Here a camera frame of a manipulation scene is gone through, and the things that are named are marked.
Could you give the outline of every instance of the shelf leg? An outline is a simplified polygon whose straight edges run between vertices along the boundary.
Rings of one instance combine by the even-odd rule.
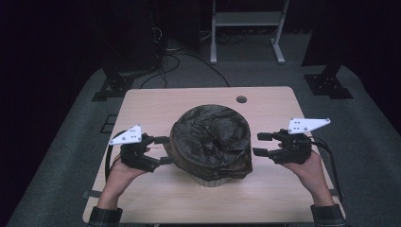
[[[278,42],[280,41],[281,32],[283,31],[284,22],[286,20],[288,4],[289,0],[286,0],[284,2],[283,10],[281,12],[281,16],[279,19],[276,36],[275,38],[271,39],[271,44],[273,46],[273,50],[279,64],[286,63],[283,53],[281,52],[280,46],[278,45]]]

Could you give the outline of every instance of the small hole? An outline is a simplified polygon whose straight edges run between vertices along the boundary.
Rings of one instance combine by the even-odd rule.
[[[239,103],[245,103],[245,102],[248,101],[248,99],[245,96],[238,96],[236,98],[236,101],[239,102]]]

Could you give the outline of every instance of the black speaker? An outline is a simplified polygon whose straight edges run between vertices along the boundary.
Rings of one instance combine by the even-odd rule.
[[[104,44],[102,68],[112,90],[130,89],[133,79],[160,67],[163,48],[155,42],[148,0],[88,3]]]

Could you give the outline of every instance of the wooden table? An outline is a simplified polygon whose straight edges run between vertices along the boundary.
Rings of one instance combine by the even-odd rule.
[[[236,101],[238,96],[246,103]],[[288,87],[231,87],[129,90],[113,129],[118,132],[141,124],[142,132],[169,136],[174,122],[186,111],[204,104],[229,107],[247,119],[253,148],[277,149],[277,141],[258,141],[259,132],[287,129],[291,117],[303,118]],[[162,145],[150,145],[149,156],[166,156]],[[114,146],[112,159],[119,153]],[[291,223],[313,222],[310,194],[298,178],[268,158],[253,155],[253,172],[243,180],[230,179],[220,187],[195,183],[175,165],[160,166],[134,180],[120,198],[121,223]],[[93,190],[105,184],[105,158]],[[327,177],[329,188],[333,184]],[[90,197],[83,213],[88,222],[97,198]]]

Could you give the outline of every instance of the wrist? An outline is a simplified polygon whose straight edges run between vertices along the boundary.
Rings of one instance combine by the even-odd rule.
[[[332,206],[335,204],[328,189],[311,193],[311,195],[316,206]]]

